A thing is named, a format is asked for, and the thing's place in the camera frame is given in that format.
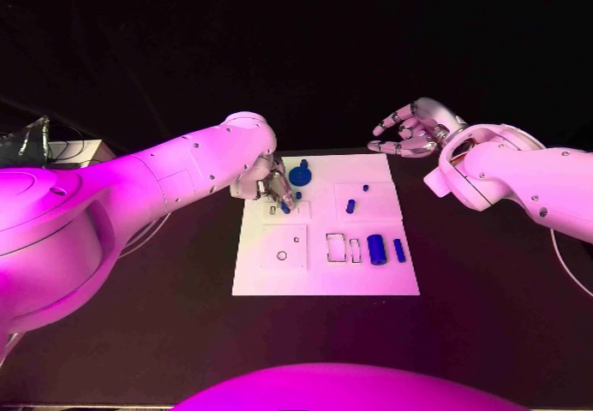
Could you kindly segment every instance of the black tabletop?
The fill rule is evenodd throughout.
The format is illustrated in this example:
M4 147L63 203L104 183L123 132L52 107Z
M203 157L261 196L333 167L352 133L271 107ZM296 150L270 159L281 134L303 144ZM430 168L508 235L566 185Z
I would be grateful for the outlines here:
M291 155L349 154L333 150ZM389 157L420 296L231 295L244 202L176 211L82 308L29 332L0 403L169 406L239 374L304 362L421 372L528 407L593 407L593 298L548 230L501 201L472 211L423 183L436 158ZM558 235L573 270L593 271Z

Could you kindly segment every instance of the robotic hand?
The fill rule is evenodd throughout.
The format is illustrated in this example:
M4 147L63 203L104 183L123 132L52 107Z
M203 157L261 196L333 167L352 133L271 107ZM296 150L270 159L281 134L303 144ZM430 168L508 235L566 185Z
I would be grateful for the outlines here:
M0 170L0 341L78 309L134 233L182 206L231 186L294 208L274 150L265 119L239 112L88 168Z
M469 126L430 98L398 109L381 121L374 135L392 126L400 126L404 140L374 140L368 148L413 158L441 149L439 166L424 178L439 197L453 193L477 211L509 199L538 224L593 242L591 153L545 148L506 124Z

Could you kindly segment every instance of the blue object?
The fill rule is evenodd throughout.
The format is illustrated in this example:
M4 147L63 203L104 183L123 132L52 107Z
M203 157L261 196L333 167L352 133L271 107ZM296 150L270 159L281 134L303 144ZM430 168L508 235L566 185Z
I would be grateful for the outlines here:
M379 234L372 234L366 237L368 253L371 255L371 264L384 265L387 263L385 246Z
M306 160L301 160L300 165L288 172L288 181L297 187L306 186L312 181L312 171Z
M405 263L404 247L401 246L401 239L400 238L397 238L392 241L392 245L395 246L395 253L398 254L398 261L400 261L400 263Z
M348 200L348 207L346 207L348 214L352 214L355 212L355 204L356 202L353 200Z
M284 201L280 202L280 209L284 211L284 214L290 214L290 209Z

